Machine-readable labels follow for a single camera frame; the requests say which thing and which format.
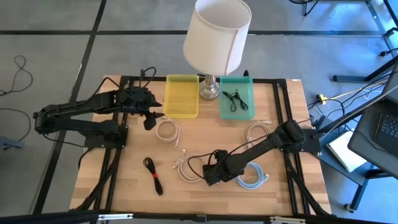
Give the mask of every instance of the table lamp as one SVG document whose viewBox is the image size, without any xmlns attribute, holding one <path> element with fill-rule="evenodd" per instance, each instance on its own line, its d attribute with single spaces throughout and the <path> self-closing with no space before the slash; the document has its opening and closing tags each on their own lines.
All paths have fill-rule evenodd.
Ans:
<svg viewBox="0 0 398 224">
<path fill-rule="evenodd" d="M 241 0 L 197 0 L 185 38 L 188 63 L 205 75 L 200 96 L 214 100 L 220 94 L 216 75 L 228 75 L 241 63 L 251 21 L 251 10 Z"/>
</svg>

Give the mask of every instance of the white cable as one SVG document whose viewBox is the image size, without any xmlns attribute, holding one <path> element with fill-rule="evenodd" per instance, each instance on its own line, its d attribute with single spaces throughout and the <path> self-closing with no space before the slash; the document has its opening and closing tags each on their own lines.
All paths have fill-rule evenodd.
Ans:
<svg viewBox="0 0 398 224">
<path fill-rule="evenodd" d="M 164 124 L 164 123 L 171 123 L 171 124 L 174 126 L 175 132 L 174 132 L 173 135 L 171 135 L 171 136 L 168 137 L 168 138 L 163 138 L 163 137 L 160 136 L 160 134 L 159 134 L 159 127 L 160 127 L 162 124 Z M 178 142 L 179 142 L 179 140 L 180 140 L 180 126 L 177 124 L 177 122 L 176 122 L 175 120 L 170 119 L 170 118 L 168 118 L 168 117 L 164 117 L 164 119 L 161 120 L 161 121 L 157 124 L 157 126 L 156 126 L 156 128 L 155 128 L 155 133 L 156 133 L 157 138 L 159 138 L 159 140 L 161 140 L 162 142 L 168 143 L 168 142 L 172 142 L 172 141 L 174 141 L 174 140 L 177 139 L 177 140 L 175 141 L 175 146 L 174 146 L 175 148 L 177 148 Z"/>
<path fill-rule="evenodd" d="M 390 92 L 394 91 L 396 88 L 398 88 L 398 85 L 394 86 L 393 88 L 391 88 L 390 90 L 388 90 L 387 92 L 373 98 L 371 101 L 367 102 L 367 105 L 361 108 L 361 111 L 365 110 L 366 108 L 372 106 L 373 104 L 375 104 L 376 102 L 378 102 L 381 98 L 384 98 L 385 96 L 387 96 L 388 94 L 390 94 Z M 351 113 L 350 115 L 348 115 L 347 117 L 341 119 L 339 122 L 337 122 L 336 125 L 334 125 L 327 133 L 325 133 L 323 136 L 321 136 L 319 138 L 319 141 L 321 141 L 322 139 L 324 139 L 329 133 L 331 133 L 334 129 L 336 129 L 338 126 L 340 126 L 341 123 L 343 123 L 344 121 L 350 119 L 352 116 L 357 115 L 357 113 Z"/>
<path fill-rule="evenodd" d="M 244 136 L 246 137 L 246 141 L 252 141 L 251 131 L 253 130 L 254 127 L 260 127 L 266 132 L 266 134 L 270 134 L 272 132 L 272 130 L 270 127 L 268 127 L 267 124 L 272 124 L 272 122 L 271 121 L 257 121 L 257 122 L 249 124 L 249 126 L 247 126 L 246 129 L 244 130 Z"/>
<path fill-rule="evenodd" d="M 191 178 L 187 174 L 184 173 L 183 170 L 183 164 L 185 161 L 187 161 L 191 156 L 186 156 L 185 155 L 185 149 L 181 151 L 180 158 L 178 159 L 177 162 L 174 163 L 172 166 L 173 169 L 177 168 L 177 172 L 180 175 L 181 179 L 183 179 L 185 182 L 193 184 L 198 181 L 201 181 L 201 178 Z M 203 160 L 201 158 L 194 158 L 194 159 L 199 159 L 199 161 L 204 164 Z"/>
<path fill-rule="evenodd" d="M 375 86 L 374 88 L 372 88 L 372 90 L 361 89 L 361 91 L 369 92 L 369 93 L 367 93 L 368 96 L 366 96 L 366 94 L 364 94 L 363 97 L 368 100 L 371 97 L 372 92 L 381 93 L 382 91 L 374 91 L 375 89 L 379 88 L 380 86 L 382 86 L 382 85 Z"/>
</svg>

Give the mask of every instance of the silver lamp base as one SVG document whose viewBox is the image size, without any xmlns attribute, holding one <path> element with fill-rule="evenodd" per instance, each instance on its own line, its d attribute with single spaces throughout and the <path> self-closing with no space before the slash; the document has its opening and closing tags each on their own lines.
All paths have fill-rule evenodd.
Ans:
<svg viewBox="0 0 398 224">
<path fill-rule="evenodd" d="M 200 97 L 204 100 L 215 100 L 220 95 L 220 86 L 214 75 L 205 75 L 205 80 L 199 85 Z"/>
</svg>

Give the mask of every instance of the yellow tray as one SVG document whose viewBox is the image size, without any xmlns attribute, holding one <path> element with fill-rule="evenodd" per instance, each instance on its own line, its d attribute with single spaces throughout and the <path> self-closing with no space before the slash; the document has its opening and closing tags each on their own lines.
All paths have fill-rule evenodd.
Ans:
<svg viewBox="0 0 398 224">
<path fill-rule="evenodd" d="M 198 75 L 167 75 L 163 113 L 169 118 L 196 118 Z"/>
</svg>

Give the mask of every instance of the gray floor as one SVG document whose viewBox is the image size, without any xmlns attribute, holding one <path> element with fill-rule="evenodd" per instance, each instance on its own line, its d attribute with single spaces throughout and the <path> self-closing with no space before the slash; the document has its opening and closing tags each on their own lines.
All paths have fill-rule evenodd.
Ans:
<svg viewBox="0 0 398 224">
<path fill-rule="evenodd" d="M 301 6 L 288 0 L 247 0 L 252 9 L 251 30 L 377 30 L 363 2 L 320 1 L 313 12 L 302 17 Z M 0 0 L 0 30 L 6 29 L 82 29 L 90 30 L 100 1 Z M 194 0 L 113 0 L 108 1 L 101 30 L 185 30 Z M 385 27 L 391 26 L 382 0 L 373 5 Z M 137 75 L 141 68 L 156 66 L 159 75 L 196 73 L 182 54 L 184 35 L 97 36 L 78 99 L 87 98 L 103 75 Z M 22 93 L 0 97 L 1 107 L 24 110 L 29 114 L 51 103 L 68 100 L 86 47 L 87 36 L 13 36 L 0 35 L 0 89 L 8 90 L 17 68 L 15 55 L 27 58 L 26 69 L 34 84 Z M 315 95 L 335 96 L 362 85 L 336 84 L 332 75 L 367 75 L 390 57 L 380 58 L 386 43 L 376 36 L 256 36 L 250 35 L 241 66 L 231 75 L 248 69 L 258 78 L 299 78 L 310 103 Z M 20 85 L 26 79 L 21 75 Z M 365 102 L 356 101 L 352 108 Z M 339 106 L 320 107 L 327 113 Z M 317 110 L 311 110 L 319 117 Z M 336 119 L 340 114 L 331 117 Z M 80 119 L 91 119 L 90 115 Z M 18 138 L 26 131 L 22 115 L 0 111 L 0 135 Z M 76 133 L 67 140 L 83 143 Z M 0 216 L 30 212 L 40 178 L 46 166 L 52 142 L 32 131 L 22 150 L 0 152 Z M 77 174 L 79 148 L 64 146 L 44 211 L 68 209 Z M 327 165 L 322 165 L 332 211 L 339 217 L 398 222 L 398 193 L 395 179 L 371 180 L 358 211 L 342 209 L 349 203 L 356 185 Z"/>
</svg>

